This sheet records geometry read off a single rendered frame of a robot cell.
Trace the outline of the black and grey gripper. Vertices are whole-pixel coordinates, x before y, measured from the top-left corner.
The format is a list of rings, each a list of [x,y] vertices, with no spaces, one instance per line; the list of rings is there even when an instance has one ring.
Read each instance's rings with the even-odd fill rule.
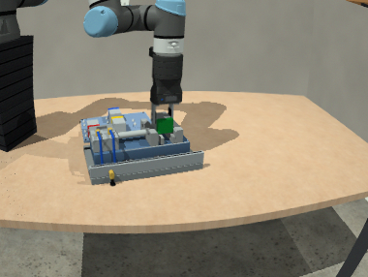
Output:
[[[173,107],[182,102],[180,86],[183,70],[184,39],[156,39],[149,49],[153,58],[153,85],[150,90],[151,122],[156,124],[156,105],[169,104],[168,115],[173,119]],[[154,53],[154,52],[155,53]]]

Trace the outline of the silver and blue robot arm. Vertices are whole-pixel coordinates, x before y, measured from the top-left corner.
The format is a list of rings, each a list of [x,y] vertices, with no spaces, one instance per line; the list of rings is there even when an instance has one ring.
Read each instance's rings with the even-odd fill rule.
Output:
[[[0,43],[20,38],[16,8],[37,7],[46,1],[0,0]],[[155,5],[122,7],[120,0],[88,0],[88,4],[90,11],[85,15],[83,27],[91,37],[151,30],[157,39],[184,38],[184,0],[156,0]]]

